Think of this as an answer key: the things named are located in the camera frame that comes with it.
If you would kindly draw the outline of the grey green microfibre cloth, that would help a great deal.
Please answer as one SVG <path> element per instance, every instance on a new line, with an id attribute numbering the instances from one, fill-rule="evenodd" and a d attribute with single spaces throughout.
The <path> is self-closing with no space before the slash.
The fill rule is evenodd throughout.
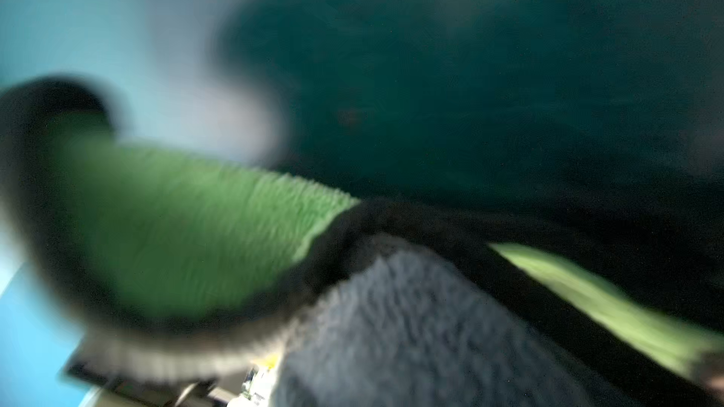
<path id="1" fill-rule="evenodd" d="M 279 358 L 273 406 L 720 406 L 723 193 L 525 207 L 353 196 L 124 142 L 103 92 L 1 96 L 1 188 L 111 380 Z"/>

